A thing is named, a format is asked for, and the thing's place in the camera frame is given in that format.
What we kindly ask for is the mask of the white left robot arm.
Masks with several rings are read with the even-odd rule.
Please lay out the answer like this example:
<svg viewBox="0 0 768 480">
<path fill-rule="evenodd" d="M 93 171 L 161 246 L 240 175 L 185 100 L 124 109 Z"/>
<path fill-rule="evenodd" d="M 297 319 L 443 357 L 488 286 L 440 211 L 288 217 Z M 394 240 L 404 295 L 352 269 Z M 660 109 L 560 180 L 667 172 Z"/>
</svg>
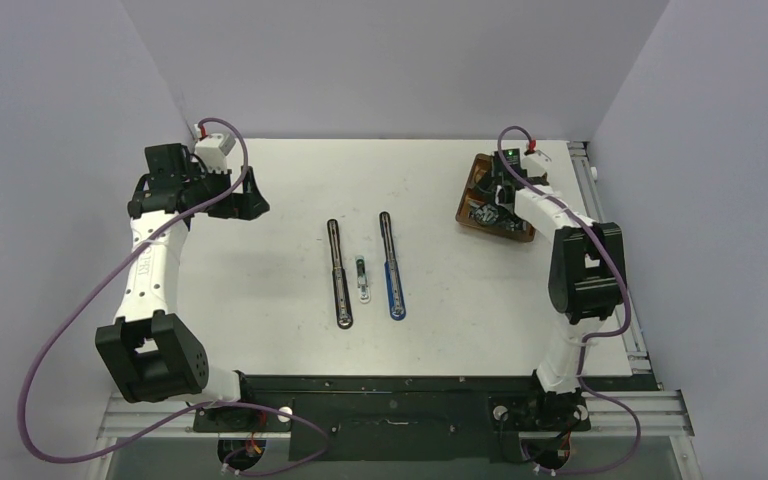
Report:
<svg viewBox="0 0 768 480">
<path fill-rule="evenodd" d="M 203 344 L 178 315 L 181 256 L 193 217 L 254 220 L 270 206 L 245 166 L 235 180 L 230 161 L 246 160 L 246 145 L 209 134 L 194 147 L 145 150 L 148 171 L 127 204 L 133 259 L 114 321 L 97 329 L 95 346 L 126 401 L 178 399 L 219 405 L 234 430 L 249 428 L 257 401 L 243 393 L 238 371 L 214 367 Z"/>
</svg>

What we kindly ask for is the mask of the black stapler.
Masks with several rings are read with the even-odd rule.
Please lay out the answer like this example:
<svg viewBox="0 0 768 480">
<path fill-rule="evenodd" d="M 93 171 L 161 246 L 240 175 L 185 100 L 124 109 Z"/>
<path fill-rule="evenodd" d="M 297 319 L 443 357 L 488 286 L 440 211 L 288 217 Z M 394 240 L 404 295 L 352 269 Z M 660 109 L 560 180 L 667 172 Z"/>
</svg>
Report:
<svg viewBox="0 0 768 480">
<path fill-rule="evenodd" d="M 345 267 L 343 265 L 339 224 L 336 219 L 326 222 L 332 263 L 332 283 L 335 303 L 336 323 L 340 329 L 349 329 L 354 323 Z"/>
</svg>

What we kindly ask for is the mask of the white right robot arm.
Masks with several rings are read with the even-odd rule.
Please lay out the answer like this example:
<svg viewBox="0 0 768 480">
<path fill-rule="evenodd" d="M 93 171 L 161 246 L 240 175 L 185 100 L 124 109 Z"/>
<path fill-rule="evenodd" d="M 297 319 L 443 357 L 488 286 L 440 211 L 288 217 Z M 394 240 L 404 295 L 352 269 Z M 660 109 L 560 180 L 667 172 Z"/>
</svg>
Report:
<svg viewBox="0 0 768 480">
<path fill-rule="evenodd" d="M 589 348 L 607 337 L 604 322 L 626 303 L 622 231 L 576 211 L 538 165 L 524 165 L 530 149 L 479 154 L 467 187 L 468 216 L 480 228 L 508 237 L 541 234 L 549 240 L 547 288 L 557 319 L 533 373 L 536 393 L 525 401 L 529 425 L 569 428 L 584 418 L 581 379 Z"/>
</svg>

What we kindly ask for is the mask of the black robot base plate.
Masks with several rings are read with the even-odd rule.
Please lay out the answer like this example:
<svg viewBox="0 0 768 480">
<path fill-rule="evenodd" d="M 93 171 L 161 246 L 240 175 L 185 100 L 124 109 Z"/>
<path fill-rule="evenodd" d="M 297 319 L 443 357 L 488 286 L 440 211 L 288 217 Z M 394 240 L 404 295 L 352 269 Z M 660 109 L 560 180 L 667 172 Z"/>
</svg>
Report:
<svg viewBox="0 0 768 480">
<path fill-rule="evenodd" d="M 198 410 L 197 433 L 254 434 L 258 442 L 286 433 L 289 457 L 322 450 L 324 461 L 443 461 L 485 457 L 518 462 L 520 434 L 553 442 L 587 432 L 596 401 L 582 393 L 544 394 L 533 376 L 287 376 L 242 381 L 247 403 L 315 424 L 248 409 Z"/>
</svg>

